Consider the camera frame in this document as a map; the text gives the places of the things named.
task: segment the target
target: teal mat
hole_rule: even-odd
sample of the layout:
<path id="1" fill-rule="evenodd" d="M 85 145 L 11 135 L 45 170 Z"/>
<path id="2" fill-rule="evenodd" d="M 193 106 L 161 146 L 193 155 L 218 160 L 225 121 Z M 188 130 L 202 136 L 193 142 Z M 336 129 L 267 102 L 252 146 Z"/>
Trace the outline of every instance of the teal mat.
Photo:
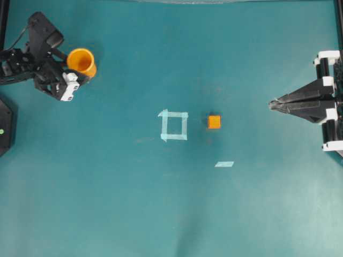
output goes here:
<path id="1" fill-rule="evenodd" d="M 63 51 L 91 49 L 98 74 L 71 103 L 32 81 L 0 88 L 18 108 L 1 256 L 342 256 L 342 168 L 319 126 L 267 105 L 338 47 L 332 1 L 12 0 L 6 46 L 35 11 Z M 188 112 L 187 141 L 160 139 L 163 109 Z"/>

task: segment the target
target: orange cube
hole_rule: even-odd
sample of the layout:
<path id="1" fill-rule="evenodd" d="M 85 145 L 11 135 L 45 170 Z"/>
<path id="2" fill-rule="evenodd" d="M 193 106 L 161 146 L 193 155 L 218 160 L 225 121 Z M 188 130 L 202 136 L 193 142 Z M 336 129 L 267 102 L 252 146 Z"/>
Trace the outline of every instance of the orange cube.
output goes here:
<path id="1" fill-rule="evenodd" d="M 221 127 L 221 116 L 220 115 L 209 115 L 207 127 L 209 129 L 220 129 Z"/>

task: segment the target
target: tape strip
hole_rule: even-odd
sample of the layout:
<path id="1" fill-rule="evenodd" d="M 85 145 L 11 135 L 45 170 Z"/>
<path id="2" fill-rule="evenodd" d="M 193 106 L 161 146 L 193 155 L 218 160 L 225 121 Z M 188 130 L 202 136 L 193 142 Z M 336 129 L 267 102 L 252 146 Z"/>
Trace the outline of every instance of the tape strip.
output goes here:
<path id="1" fill-rule="evenodd" d="M 217 162 L 214 166 L 216 168 L 230 168 L 234 165 L 235 162 Z"/>
<path id="2" fill-rule="evenodd" d="M 159 113 L 158 117 L 162 117 L 162 132 L 161 139 L 167 142 L 168 139 L 172 140 L 187 140 L 187 119 L 188 112 L 171 112 L 167 109 Z M 181 134 L 168 134 L 168 117 L 182 118 Z"/>

